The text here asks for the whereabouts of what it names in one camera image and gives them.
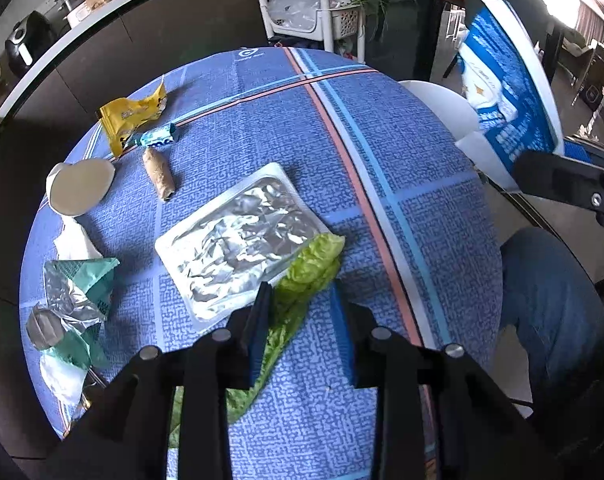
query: jeans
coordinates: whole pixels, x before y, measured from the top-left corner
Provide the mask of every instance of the jeans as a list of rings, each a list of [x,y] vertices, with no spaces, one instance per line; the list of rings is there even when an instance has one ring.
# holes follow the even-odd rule
[[[604,305],[584,269],[553,235],[517,232],[501,248],[501,326],[528,353],[535,409],[568,402],[604,370]]]

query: curtain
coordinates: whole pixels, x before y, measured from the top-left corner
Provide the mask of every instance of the curtain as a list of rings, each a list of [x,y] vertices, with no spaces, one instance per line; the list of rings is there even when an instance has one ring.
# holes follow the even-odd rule
[[[604,44],[604,20],[584,2],[579,3],[578,22],[575,29],[586,38],[586,45],[590,45],[591,40]]]

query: kitchen appliance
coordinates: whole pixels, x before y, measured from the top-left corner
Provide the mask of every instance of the kitchen appliance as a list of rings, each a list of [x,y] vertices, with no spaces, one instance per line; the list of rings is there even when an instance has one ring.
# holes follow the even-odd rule
[[[56,40],[48,20],[34,10],[15,24],[4,42],[9,68],[16,76],[22,77]]]

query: blue package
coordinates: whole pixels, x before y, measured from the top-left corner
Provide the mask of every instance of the blue package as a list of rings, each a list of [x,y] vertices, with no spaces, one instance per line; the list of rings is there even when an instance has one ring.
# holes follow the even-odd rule
[[[157,148],[158,146],[172,144],[176,140],[178,139],[175,134],[175,124],[167,123],[146,132],[134,133],[128,138],[126,147],[135,145],[145,148]]]
[[[555,101],[530,38],[512,7],[482,0],[459,49],[464,93],[478,113],[479,132],[457,146],[506,190],[517,191],[510,176],[524,150],[563,155],[563,135]]]

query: white chair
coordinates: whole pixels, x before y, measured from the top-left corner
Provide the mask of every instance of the white chair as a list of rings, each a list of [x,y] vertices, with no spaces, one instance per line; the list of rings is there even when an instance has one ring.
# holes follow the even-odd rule
[[[460,94],[428,81],[400,81],[400,85],[429,107],[456,141],[480,129],[477,112]]]

